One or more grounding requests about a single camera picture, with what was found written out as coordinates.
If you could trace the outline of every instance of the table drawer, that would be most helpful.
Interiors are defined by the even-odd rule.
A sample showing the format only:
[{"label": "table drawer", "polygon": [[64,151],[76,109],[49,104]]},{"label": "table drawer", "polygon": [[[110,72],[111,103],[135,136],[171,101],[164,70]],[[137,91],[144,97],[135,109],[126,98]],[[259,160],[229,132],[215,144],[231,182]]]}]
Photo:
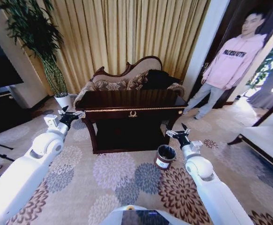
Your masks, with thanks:
[{"label": "table drawer", "polygon": [[123,119],[123,118],[160,118],[162,120],[170,119],[173,116],[182,114],[184,108],[174,109],[133,109],[133,110],[106,110],[96,112],[85,112],[89,120],[104,119]]}]

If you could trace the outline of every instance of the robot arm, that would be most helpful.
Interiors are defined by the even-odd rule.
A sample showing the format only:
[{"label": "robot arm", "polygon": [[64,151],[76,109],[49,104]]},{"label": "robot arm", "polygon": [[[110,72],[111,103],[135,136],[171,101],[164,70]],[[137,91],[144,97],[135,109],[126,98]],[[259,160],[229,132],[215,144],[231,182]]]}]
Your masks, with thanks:
[{"label": "robot arm", "polygon": [[216,225],[252,225],[253,222],[233,195],[229,187],[221,182],[210,161],[200,155],[202,142],[190,142],[187,138],[190,129],[182,124],[185,131],[167,130],[166,134],[180,142],[186,159],[186,170],[192,176],[198,194],[209,216]]},{"label": "robot arm", "polygon": [[29,201],[49,170],[49,164],[62,151],[70,124],[82,112],[62,112],[62,119],[47,115],[48,130],[36,137],[24,156],[14,161],[0,177],[0,225]]}]

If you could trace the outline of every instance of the carpet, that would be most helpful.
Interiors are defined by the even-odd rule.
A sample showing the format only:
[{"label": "carpet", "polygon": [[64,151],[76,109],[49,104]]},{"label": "carpet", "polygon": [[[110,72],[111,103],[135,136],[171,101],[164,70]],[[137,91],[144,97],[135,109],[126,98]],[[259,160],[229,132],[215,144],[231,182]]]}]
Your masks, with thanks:
[{"label": "carpet", "polygon": [[[32,140],[46,131],[44,115],[57,114],[58,108],[50,98],[34,112],[32,121],[1,133],[0,143],[14,150],[0,147],[0,153],[14,159],[22,156]],[[196,112],[193,109],[181,116],[174,130],[181,130],[181,122],[191,128],[190,140],[203,142],[202,155],[212,162],[253,222],[273,225],[273,167],[245,143],[226,145],[241,128],[258,120],[256,113],[240,104],[212,110],[201,120],[193,118]],[[7,224],[96,225],[113,209],[127,204],[164,210],[194,225],[212,224],[184,169],[177,140],[171,139],[170,145],[177,158],[167,171],[154,166],[155,150],[93,155],[88,129],[77,120],[41,185]],[[1,174],[10,162],[0,158],[0,164]]]}]

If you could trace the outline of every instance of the dark wooden table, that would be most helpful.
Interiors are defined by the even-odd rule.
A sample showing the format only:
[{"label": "dark wooden table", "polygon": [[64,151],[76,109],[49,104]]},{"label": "dark wooden table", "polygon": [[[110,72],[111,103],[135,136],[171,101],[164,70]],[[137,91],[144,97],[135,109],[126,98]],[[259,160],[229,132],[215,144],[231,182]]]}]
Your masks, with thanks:
[{"label": "dark wooden table", "polygon": [[[93,153],[156,150],[168,144],[160,125],[172,129],[186,102],[172,90],[87,91],[76,104],[85,111]],[[97,134],[93,123],[96,123]]]}]

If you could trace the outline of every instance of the potted plant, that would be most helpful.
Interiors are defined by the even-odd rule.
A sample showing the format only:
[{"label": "potted plant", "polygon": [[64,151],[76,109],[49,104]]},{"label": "potted plant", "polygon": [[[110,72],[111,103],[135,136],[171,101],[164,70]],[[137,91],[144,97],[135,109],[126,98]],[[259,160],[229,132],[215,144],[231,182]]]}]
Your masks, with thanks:
[{"label": "potted plant", "polygon": [[22,48],[29,48],[34,57],[41,59],[55,99],[61,107],[68,105],[71,108],[71,99],[55,56],[62,35],[50,22],[54,10],[50,0],[44,0],[44,5],[45,8],[41,8],[36,0],[0,0],[0,9],[7,14],[8,36],[15,44],[20,39]]}]

